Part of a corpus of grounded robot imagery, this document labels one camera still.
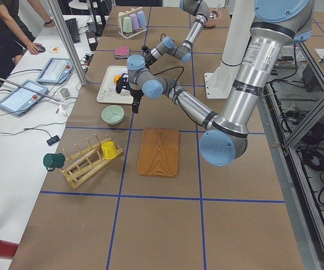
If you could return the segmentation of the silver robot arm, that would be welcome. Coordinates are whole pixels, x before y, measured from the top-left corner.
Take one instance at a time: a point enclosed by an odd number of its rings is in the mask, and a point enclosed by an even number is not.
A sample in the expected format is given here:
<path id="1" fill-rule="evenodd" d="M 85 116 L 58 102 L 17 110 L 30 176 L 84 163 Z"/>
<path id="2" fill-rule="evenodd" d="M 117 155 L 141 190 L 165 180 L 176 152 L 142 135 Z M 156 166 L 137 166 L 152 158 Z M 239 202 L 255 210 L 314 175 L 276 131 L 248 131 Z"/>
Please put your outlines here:
<path id="1" fill-rule="evenodd" d="M 195 17 L 190 31 L 180 45 L 176 45 L 171 37 L 166 36 L 152 48 L 143 46 L 142 50 L 146 53 L 144 59 L 147 68 L 157 62 L 164 54 L 171 55 L 184 63 L 189 62 L 194 42 L 207 23 L 210 12 L 204 1 L 184 0 L 179 2 L 179 6 L 181 10 Z"/>
<path id="2" fill-rule="evenodd" d="M 138 111 L 142 96 L 150 99 L 167 96 L 205 129 L 199 143 L 202 157 L 212 165 L 224 166 L 247 149 L 248 121 L 281 49 L 310 38 L 314 2 L 255 1 L 251 42 L 220 114 L 191 95 L 175 79 L 163 78 L 150 71 L 150 66 L 164 54 L 183 62 L 190 59 L 194 41 L 209 17 L 209 7 L 204 1 L 181 1 L 180 7 L 195 17 L 181 46 L 165 37 L 157 46 L 148 49 L 145 56 L 131 55 L 127 59 L 127 88 L 134 98 L 132 110 Z"/>

